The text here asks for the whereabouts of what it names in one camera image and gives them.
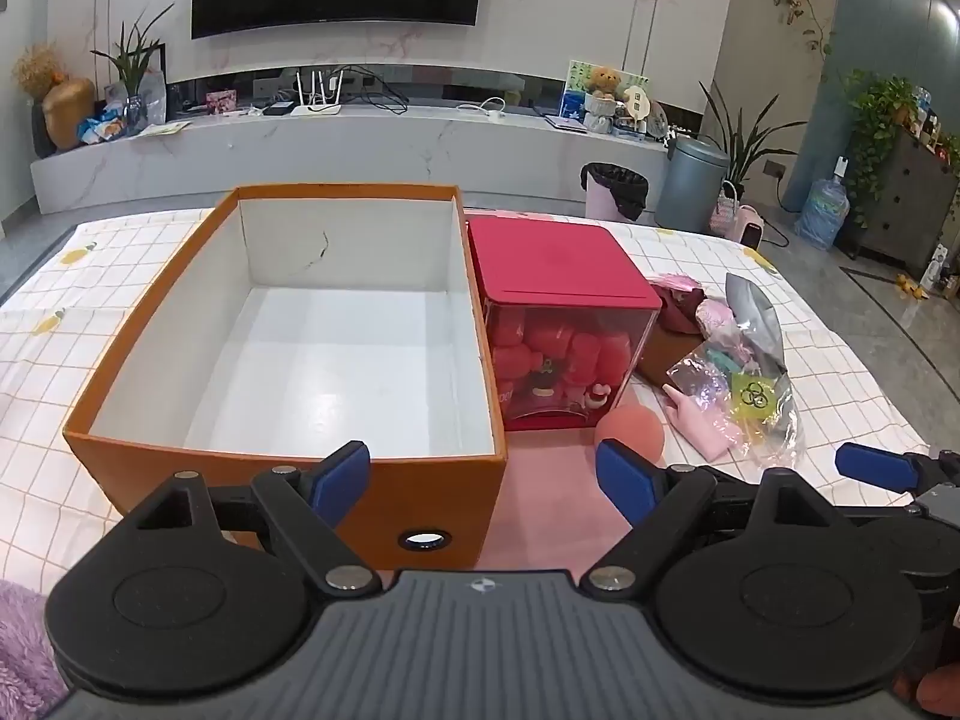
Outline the pink soft toy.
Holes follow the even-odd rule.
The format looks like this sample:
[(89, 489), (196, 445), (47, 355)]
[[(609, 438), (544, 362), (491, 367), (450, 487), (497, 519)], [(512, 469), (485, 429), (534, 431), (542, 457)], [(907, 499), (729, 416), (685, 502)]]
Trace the pink soft toy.
[(726, 413), (714, 406), (701, 408), (692, 397), (682, 394), (669, 383), (662, 386), (667, 403), (664, 411), (674, 427), (704, 460), (716, 461), (727, 450), (740, 444), (740, 427)]

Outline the dark red soft pouch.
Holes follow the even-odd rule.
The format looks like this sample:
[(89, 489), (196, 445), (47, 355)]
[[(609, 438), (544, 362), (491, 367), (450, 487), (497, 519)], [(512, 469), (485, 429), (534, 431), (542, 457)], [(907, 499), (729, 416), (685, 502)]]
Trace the dark red soft pouch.
[(701, 333), (697, 310), (706, 294), (700, 283), (685, 275), (658, 275), (651, 286), (661, 298), (659, 323), (664, 330), (679, 335)]

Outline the purple fluffy cloth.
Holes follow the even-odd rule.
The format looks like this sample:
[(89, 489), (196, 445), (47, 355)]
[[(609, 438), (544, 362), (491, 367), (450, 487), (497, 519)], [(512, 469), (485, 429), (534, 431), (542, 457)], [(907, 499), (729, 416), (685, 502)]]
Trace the purple fluffy cloth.
[(67, 694), (44, 628), (46, 599), (8, 580), (0, 598), (2, 717), (43, 718)]

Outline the silver foil bag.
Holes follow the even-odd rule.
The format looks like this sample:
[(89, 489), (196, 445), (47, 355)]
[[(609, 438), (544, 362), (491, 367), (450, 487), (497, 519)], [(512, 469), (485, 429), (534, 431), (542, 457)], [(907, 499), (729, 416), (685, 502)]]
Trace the silver foil bag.
[(775, 306), (758, 284), (729, 273), (726, 299), (740, 333), (757, 358), (760, 369), (773, 379), (788, 372), (781, 323)]

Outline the orange open cardboard box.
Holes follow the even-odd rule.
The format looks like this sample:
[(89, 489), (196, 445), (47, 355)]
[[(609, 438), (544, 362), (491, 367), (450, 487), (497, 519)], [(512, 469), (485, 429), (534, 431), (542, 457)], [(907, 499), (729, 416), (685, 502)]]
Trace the orange open cardboard box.
[(380, 571), (475, 566), (506, 438), (457, 188), (241, 185), (135, 302), (64, 436), (132, 511), (174, 473), (244, 484), (359, 440), (338, 533)]

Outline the white grid tablecloth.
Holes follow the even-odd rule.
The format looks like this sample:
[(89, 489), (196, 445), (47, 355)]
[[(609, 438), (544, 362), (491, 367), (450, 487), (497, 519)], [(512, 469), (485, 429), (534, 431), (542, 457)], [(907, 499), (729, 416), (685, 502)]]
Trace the white grid tablecloth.
[[(82, 224), (2, 307), (2, 575), (48, 592), (119, 514), (62, 437), (94, 364), (161, 266), (203, 220), (202, 210), (158, 211)], [(612, 236), (645, 275), (688, 275), (718, 294), (729, 273), (758, 281), (773, 300), (805, 450), (797, 469), (835, 504), (898, 505), (901, 496), (844, 479), (833, 455), (846, 442), (924, 452), (924, 440), (853, 350), (805, 304), (781, 273), (730, 242), (655, 227), (612, 224)], [(583, 505), (586, 443), (565, 431), (556, 449), (530, 434), (509, 439), (503, 493), (530, 500), (526, 520), (496, 505), (483, 561), (562, 566), (575, 574), (625, 527), (599, 493)], [(535, 491), (532, 468), (553, 461), (568, 494)]]

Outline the red lidded clear toy box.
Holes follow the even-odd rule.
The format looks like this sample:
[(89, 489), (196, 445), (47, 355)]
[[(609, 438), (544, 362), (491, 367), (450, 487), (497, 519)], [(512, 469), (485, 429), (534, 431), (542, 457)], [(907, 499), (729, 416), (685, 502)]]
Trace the red lidded clear toy box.
[(630, 383), (658, 293), (602, 226), (477, 215), (467, 231), (506, 429), (596, 426)]

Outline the grey metal trash can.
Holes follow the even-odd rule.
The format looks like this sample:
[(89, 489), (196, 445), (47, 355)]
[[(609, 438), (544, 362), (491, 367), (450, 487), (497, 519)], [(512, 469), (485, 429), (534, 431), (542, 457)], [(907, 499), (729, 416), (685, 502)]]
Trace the grey metal trash can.
[(685, 232), (708, 231), (729, 156), (697, 138), (674, 138), (667, 148), (667, 171), (654, 210), (660, 227)]

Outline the white marble tv console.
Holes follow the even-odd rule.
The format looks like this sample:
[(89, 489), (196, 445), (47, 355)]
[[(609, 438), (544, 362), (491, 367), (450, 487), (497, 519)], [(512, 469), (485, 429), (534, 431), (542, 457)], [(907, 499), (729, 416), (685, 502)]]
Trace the white marble tv console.
[(402, 114), (347, 106), (334, 115), (202, 117), (176, 133), (78, 146), (31, 166), (39, 208), (59, 211), (249, 184), (446, 184), (486, 199), (581, 200), (587, 163), (628, 167), (661, 193), (667, 151), (636, 138), (566, 132), (542, 115), (499, 121), (455, 109)]

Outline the potted green plant right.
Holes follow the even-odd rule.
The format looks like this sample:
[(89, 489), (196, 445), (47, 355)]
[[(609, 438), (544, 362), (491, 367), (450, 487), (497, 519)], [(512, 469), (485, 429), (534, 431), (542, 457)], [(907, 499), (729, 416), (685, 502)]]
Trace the potted green plant right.
[(768, 156), (796, 156), (795, 149), (768, 145), (768, 140), (773, 135), (807, 125), (805, 121), (791, 121), (784, 124), (766, 122), (768, 115), (778, 102), (777, 94), (761, 108), (755, 120), (747, 124), (743, 118), (743, 109), (732, 114), (719, 86), (713, 85), (707, 88), (703, 83), (698, 83), (698, 86), (706, 101), (706, 112), (701, 121), (698, 138), (726, 154), (726, 179), (739, 193), (745, 190), (748, 172), (758, 160)]

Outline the potted green plant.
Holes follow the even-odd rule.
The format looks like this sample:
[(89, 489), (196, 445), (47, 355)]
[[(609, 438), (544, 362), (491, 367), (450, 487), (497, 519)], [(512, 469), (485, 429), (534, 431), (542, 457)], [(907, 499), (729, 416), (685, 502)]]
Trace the potted green plant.
[(745, 190), (748, 172), (758, 160), (768, 156), (796, 156), (795, 149), (768, 145), (768, 140), (773, 135), (807, 125), (805, 121), (791, 121), (784, 124), (766, 122), (768, 115), (778, 102), (777, 94), (761, 108), (755, 120), (747, 124), (743, 118), (743, 109), (732, 114), (719, 86), (713, 85), (707, 88), (703, 83), (698, 83), (698, 86), (706, 101), (706, 112), (701, 121), (698, 138), (726, 154), (726, 179), (739, 193)]
[(101, 57), (112, 65), (112, 68), (116, 70), (117, 80), (125, 89), (121, 114), (125, 133), (130, 137), (139, 135), (148, 124), (142, 83), (146, 72), (149, 70), (151, 57), (163, 45), (163, 41), (159, 37), (151, 36), (151, 30), (173, 8), (174, 5), (172, 4), (166, 5), (160, 13), (156, 13), (146, 23), (142, 23), (143, 15), (137, 16), (130, 25), (122, 21), (121, 32), (114, 41), (114, 46), (112, 46), (110, 52), (99, 49), (91, 51), (94, 57)]

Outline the white wifi router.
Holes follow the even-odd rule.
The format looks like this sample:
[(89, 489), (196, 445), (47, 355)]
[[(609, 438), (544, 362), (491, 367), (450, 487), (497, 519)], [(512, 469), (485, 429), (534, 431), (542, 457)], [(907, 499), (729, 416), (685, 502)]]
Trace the white wifi router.
[(324, 75), (320, 70), (311, 71), (309, 83), (304, 83), (301, 71), (295, 76), (295, 117), (319, 117), (337, 115), (342, 110), (343, 71)]

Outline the brown ceramic vase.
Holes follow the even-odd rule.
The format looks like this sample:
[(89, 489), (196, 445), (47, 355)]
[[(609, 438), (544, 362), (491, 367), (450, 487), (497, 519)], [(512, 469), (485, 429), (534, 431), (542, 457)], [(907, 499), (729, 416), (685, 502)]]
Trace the brown ceramic vase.
[(47, 135), (59, 151), (80, 143), (78, 127), (94, 112), (94, 85), (89, 78), (65, 78), (50, 88), (43, 101)]

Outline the teddy bear plush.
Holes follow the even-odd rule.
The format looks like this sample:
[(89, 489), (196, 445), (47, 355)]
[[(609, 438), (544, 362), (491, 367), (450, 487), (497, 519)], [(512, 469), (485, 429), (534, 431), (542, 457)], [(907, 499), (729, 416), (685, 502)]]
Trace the teddy bear plush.
[(615, 68), (605, 65), (594, 65), (589, 70), (587, 77), (586, 91), (592, 98), (605, 99), (606, 101), (615, 101), (617, 99), (617, 89), (622, 82), (622, 75)]

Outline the potted green plant left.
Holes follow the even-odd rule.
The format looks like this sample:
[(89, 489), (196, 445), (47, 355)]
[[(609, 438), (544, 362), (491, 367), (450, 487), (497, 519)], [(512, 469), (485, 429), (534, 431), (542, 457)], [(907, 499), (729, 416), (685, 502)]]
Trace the potted green plant left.
[(112, 68), (116, 70), (117, 80), (125, 89), (121, 114), (125, 133), (130, 137), (139, 135), (148, 124), (142, 83), (146, 72), (149, 70), (151, 57), (163, 45), (163, 41), (159, 37), (151, 36), (151, 30), (173, 8), (174, 5), (172, 4), (166, 5), (160, 13), (156, 13), (146, 23), (142, 23), (143, 15), (137, 16), (130, 25), (122, 21), (121, 32), (114, 41), (114, 46), (112, 46), (110, 52), (99, 49), (91, 51), (94, 57), (101, 57), (112, 65)]

